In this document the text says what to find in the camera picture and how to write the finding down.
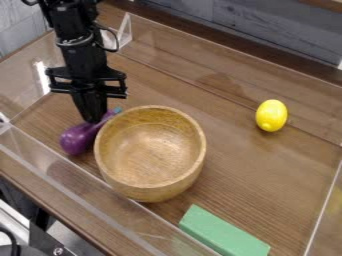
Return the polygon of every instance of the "yellow lemon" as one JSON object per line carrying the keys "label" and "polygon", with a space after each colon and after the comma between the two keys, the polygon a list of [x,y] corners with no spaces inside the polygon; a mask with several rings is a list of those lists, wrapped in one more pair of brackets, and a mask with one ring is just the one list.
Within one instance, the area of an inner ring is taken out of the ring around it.
{"label": "yellow lemon", "polygon": [[261,130],[275,132],[287,121],[287,108],[279,100],[265,100],[255,114],[256,124]]}

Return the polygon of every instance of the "green block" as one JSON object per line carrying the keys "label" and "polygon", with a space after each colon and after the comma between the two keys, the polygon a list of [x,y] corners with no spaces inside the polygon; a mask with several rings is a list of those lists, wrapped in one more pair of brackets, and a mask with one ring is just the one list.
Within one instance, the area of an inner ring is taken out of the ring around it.
{"label": "green block", "polygon": [[180,229],[223,256],[265,256],[269,245],[192,205],[180,220]]}

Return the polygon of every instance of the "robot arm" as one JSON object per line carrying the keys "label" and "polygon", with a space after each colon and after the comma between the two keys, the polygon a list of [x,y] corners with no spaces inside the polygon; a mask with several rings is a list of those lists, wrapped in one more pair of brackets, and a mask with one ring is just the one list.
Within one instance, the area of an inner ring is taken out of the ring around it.
{"label": "robot arm", "polygon": [[[125,74],[106,66],[105,51],[116,49],[102,46],[100,30],[108,30],[94,20],[100,0],[21,0],[23,4],[40,5],[49,27],[56,32],[56,45],[65,67],[48,68],[50,91],[68,93],[82,119],[97,123],[106,112],[106,97],[125,98]],[[105,81],[117,81],[118,86],[106,86]]]}

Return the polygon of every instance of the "wooden bowl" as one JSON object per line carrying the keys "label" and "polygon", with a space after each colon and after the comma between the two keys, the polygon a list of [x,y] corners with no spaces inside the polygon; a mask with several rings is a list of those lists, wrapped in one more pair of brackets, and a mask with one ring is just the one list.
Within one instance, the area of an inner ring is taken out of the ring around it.
{"label": "wooden bowl", "polygon": [[113,117],[94,141],[94,158],[113,190],[140,202],[160,202],[193,183],[205,155],[196,121],[162,106],[132,108]]}

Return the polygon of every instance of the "cable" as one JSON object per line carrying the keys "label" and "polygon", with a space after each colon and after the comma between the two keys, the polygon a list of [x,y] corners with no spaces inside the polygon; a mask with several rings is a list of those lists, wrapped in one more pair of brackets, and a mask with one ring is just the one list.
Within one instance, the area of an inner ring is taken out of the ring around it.
{"label": "cable", "polygon": [[116,34],[113,33],[113,31],[112,31],[108,27],[100,25],[97,22],[93,22],[93,24],[94,24],[94,26],[96,26],[100,30],[105,30],[105,31],[108,31],[108,32],[112,34],[112,36],[113,36],[113,38],[114,38],[114,41],[116,41],[116,49],[105,48],[98,42],[96,42],[96,45],[97,45],[104,51],[106,51],[106,52],[117,52],[118,49],[120,49],[120,45],[118,45],[118,39],[117,39]]}

